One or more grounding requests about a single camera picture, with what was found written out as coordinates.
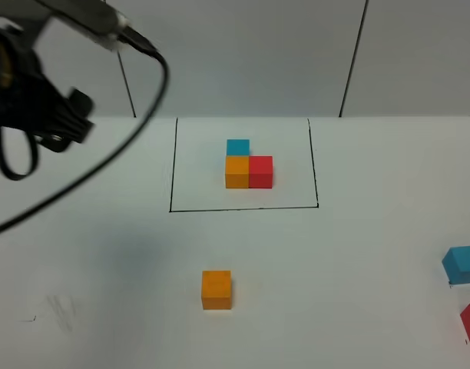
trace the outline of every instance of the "black line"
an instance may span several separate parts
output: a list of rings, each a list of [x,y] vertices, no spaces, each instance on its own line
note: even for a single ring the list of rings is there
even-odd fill
[[[174,177],[175,177],[175,154],[177,153],[177,126],[179,125],[179,118],[175,120],[175,142],[174,142],[174,163],[172,164],[172,188],[170,189],[170,210],[172,213],[172,201],[174,199]]]
[[[307,119],[307,121],[309,122],[310,154],[312,155],[312,169],[313,169],[313,183],[315,185],[315,199],[317,200],[317,207],[319,207],[319,193],[317,192],[317,176],[315,175],[315,161],[313,160],[312,128],[310,127],[310,119]]]
[[[317,209],[318,206],[288,206],[281,208],[240,208],[240,209],[199,209],[199,210],[170,210],[170,213],[206,213],[212,211],[249,211],[249,210],[283,210],[283,209]]]
[[[119,65],[121,66],[122,78],[124,79],[124,83],[126,84],[127,96],[129,97],[129,104],[131,104],[133,117],[136,118],[136,111],[134,110],[133,98],[131,97],[131,91],[129,90],[129,84],[127,83],[127,78],[126,78],[126,71],[124,70],[124,66],[122,64],[121,53],[119,51],[117,51],[117,58],[119,59]]]
[[[353,76],[353,69],[355,68],[356,54],[358,53],[359,42],[361,41],[361,34],[363,31],[363,25],[365,24],[366,11],[368,10],[369,0],[365,0],[365,8],[363,9],[363,14],[361,17],[361,23],[359,24],[358,37],[356,38],[355,51],[352,54],[351,67],[349,68],[348,81],[346,82],[346,89],[344,90],[343,103],[341,104],[341,110],[339,111],[339,117],[343,117],[344,104],[346,103],[346,98],[348,96],[349,83],[351,82],[351,77]]]

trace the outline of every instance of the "cyan cube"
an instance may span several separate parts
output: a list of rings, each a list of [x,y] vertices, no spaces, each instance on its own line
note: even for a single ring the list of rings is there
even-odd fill
[[[442,263],[451,284],[470,283],[470,246],[450,248]]]
[[[227,140],[227,156],[249,156],[249,140]]]

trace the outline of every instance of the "white tabletop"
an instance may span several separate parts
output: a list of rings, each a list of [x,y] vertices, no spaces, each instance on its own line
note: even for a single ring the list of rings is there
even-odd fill
[[[136,122],[95,121],[85,145],[43,152],[28,180],[0,175],[0,221],[104,157]],[[470,118],[218,122],[226,137],[216,120],[179,120],[174,210],[238,198],[309,207],[170,213],[176,119],[154,121],[102,175],[0,236],[0,367],[470,369],[459,317],[470,285],[450,288],[441,264],[449,247],[470,244]],[[8,136],[25,168],[23,139]],[[258,190],[218,188],[215,148],[248,136],[275,158],[278,195],[259,192],[262,205]],[[297,172],[284,163],[295,153]],[[290,180],[305,181],[302,196]],[[232,271],[232,311],[202,310],[207,269]]]

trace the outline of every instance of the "blue cube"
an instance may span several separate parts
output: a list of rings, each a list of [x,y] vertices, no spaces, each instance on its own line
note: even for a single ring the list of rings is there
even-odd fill
[[[249,156],[249,140],[227,140],[227,156]]]
[[[470,246],[450,248],[442,263],[451,284],[470,283]]]

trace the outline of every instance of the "orange cube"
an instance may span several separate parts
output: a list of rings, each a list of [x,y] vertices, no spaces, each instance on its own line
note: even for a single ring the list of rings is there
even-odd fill
[[[249,187],[248,156],[227,156],[225,165],[225,185],[227,188]]]
[[[232,308],[232,277],[230,271],[203,271],[201,300],[204,310]]]

